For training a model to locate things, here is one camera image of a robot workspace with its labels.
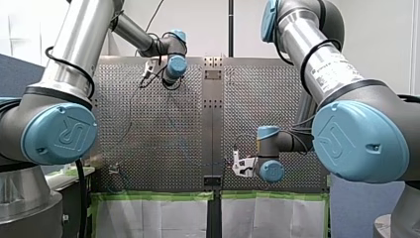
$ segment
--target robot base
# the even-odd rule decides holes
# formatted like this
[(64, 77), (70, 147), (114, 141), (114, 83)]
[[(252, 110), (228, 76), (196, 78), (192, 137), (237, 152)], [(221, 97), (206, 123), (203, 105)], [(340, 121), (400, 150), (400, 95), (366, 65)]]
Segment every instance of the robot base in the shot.
[(40, 167), (0, 173), (0, 236), (60, 238), (62, 196), (50, 191)]
[(373, 238), (420, 237), (420, 189), (408, 184), (391, 215), (380, 216), (373, 227)]

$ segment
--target metal bracket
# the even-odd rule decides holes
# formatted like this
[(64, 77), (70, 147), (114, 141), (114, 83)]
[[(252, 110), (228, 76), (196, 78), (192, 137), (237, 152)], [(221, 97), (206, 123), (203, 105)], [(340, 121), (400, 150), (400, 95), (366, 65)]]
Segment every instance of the metal bracket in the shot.
[(222, 70), (205, 70), (204, 79), (222, 80)]
[(204, 176), (204, 186), (206, 187), (213, 187), (213, 186), (221, 186), (222, 185), (222, 177), (221, 176)]

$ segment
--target robotic arm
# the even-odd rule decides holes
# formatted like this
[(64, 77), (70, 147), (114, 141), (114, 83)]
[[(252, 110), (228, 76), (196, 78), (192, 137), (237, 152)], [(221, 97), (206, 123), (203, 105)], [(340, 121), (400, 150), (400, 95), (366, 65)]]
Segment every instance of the robotic arm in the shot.
[(93, 145), (97, 124), (90, 97), (100, 52), (111, 28), (143, 57), (168, 56), (164, 83), (186, 72), (185, 34), (153, 39), (122, 11), (123, 0), (72, 1), (40, 82), (20, 99), (0, 98), (0, 166), (29, 162), (64, 165)]
[(315, 110), (316, 115), (312, 125), (307, 123), (312, 135), (295, 137), (279, 127), (260, 127), (256, 169), (267, 168), (274, 181), (280, 181), (279, 152), (302, 152), (305, 145), (315, 149), (332, 174), (346, 180), (385, 183), (420, 178), (416, 145), (420, 104), (410, 103), (418, 102), (415, 98), (401, 100), (380, 80), (364, 78), (345, 59), (339, 51), (344, 23), (333, 4), (270, 0), (262, 39), (287, 53), (301, 72), (305, 91), (297, 121), (308, 119)]

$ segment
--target green tape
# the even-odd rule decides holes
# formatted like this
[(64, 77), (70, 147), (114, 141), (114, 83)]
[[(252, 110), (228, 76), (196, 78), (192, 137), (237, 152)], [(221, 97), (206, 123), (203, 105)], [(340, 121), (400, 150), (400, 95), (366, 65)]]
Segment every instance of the green tape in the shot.
[(304, 201), (325, 201), (329, 199), (328, 193), (309, 194), (278, 191), (223, 191), (223, 199), (254, 199), (254, 198), (273, 198), (286, 200)]
[(121, 193), (92, 193), (92, 199), (105, 200), (154, 200), (154, 201), (194, 201), (212, 200), (213, 192), (153, 192), (153, 191), (124, 191)]

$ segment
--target gray surface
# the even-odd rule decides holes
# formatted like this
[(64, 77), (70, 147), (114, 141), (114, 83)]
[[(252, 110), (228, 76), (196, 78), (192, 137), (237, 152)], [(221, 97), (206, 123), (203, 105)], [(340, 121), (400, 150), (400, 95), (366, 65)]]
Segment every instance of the gray surface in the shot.
[[(232, 147), (239, 134), (256, 135), (259, 126), (291, 127), (301, 94), (298, 72), (284, 66), (276, 59), (224, 59), (225, 158), (232, 158)], [(254, 155), (256, 138), (238, 140), (240, 158)], [(327, 172), (314, 153), (301, 156), (281, 153), (280, 162), (285, 167), (285, 179), (268, 186), (259, 178), (235, 177), (226, 170), (224, 189), (271, 189), (296, 192), (323, 192), (327, 188)]]
[(374, 221), (392, 212), (403, 189), (403, 182), (379, 185), (332, 177), (332, 237), (371, 238)]
[[(202, 162), (203, 60), (188, 61), (187, 75), (178, 90), (168, 91), (156, 79), (136, 94), (145, 59), (101, 61), (96, 73), (95, 113), (99, 121), (99, 150), (106, 166), (99, 171), (95, 189), (203, 189), (202, 168), (207, 167)], [(109, 175), (107, 166), (116, 163), (121, 165), (123, 176)]]

